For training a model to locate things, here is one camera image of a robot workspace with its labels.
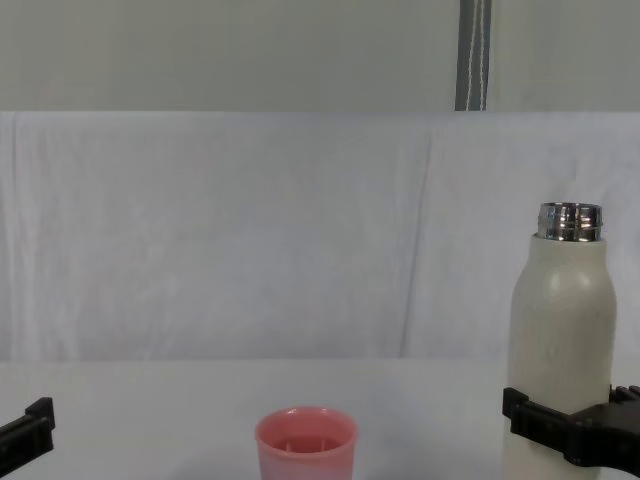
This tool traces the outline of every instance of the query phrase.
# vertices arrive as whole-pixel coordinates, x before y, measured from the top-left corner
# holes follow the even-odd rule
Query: wrinkled cloth
[[[2,114],[0,359],[501,356],[544,201],[637,355],[639,183],[632,114]]]

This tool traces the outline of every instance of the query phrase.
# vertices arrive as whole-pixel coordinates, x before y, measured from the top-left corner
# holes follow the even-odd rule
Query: white fabric
[[[399,354],[424,118],[5,122],[11,358]]]
[[[457,116],[433,133],[411,356],[506,353],[540,203],[603,205],[619,353],[640,353],[640,115]]]
[[[639,360],[614,362],[616,385],[639,383]],[[43,395],[56,413],[55,449],[11,480],[259,480],[256,423],[305,404],[358,423],[354,480],[501,478],[501,362],[4,364],[0,377],[3,422]]]
[[[640,115],[1,118],[0,358],[500,356],[556,200],[640,354]]]

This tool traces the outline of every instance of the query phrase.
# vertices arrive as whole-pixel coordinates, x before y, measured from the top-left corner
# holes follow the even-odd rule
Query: white backdrop
[[[640,353],[640,115],[0,118],[2,358],[500,356],[544,201]]]
[[[458,0],[1,0],[0,110],[451,111]]]
[[[493,0],[492,17],[489,110],[640,110],[637,0]]]

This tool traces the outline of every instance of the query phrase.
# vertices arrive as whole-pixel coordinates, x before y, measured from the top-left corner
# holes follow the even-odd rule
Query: white wall
[[[494,0],[489,109],[640,110],[638,0]]]
[[[451,110],[458,0],[0,0],[0,110]]]

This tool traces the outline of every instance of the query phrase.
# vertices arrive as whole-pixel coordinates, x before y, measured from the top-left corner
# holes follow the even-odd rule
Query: cup rim
[[[344,443],[343,445],[340,445],[337,448],[332,448],[331,450],[325,450],[324,452],[313,452],[313,453],[287,452],[285,450],[280,450],[278,448],[272,447],[271,445],[269,445],[267,442],[265,442],[260,438],[260,435],[259,435],[260,429],[262,426],[264,426],[266,422],[271,420],[273,417],[286,414],[287,412],[290,412],[292,410],[314,410],[314,411],[324,410],[334,418],[337,417],[340,420],[347,423],[351,427],[353,434],[351,435],[351,438],[349,438],[349,440],[346,443]],[[347,451],[354,447],[356,440],[358,439],[359,433],[360,432],[358,430],[358,424],[353,420],[353,418],[351,418],[350,415],[347,415],[346,413],[340,410],[336,410],[334,408],[328,408],[328,407],[323,407],[319,405],[298,405],[294,407],[281,408],[280,410],[276,410],[275,412],[270,413],[269,415],[264,417],[262,420],[260,420],[256,425],[256,428],[254,431],[256,442],[258,443],[258,446],[262,450],[269,452],[271,455],[275,455],[281,458],[289,458],[289,459],[297,459],[297,460],[300,460],[300,459],[312,460],[312,459],[320,459],[320,458],[334,457],[334,456],[340,455],[344,451]]]

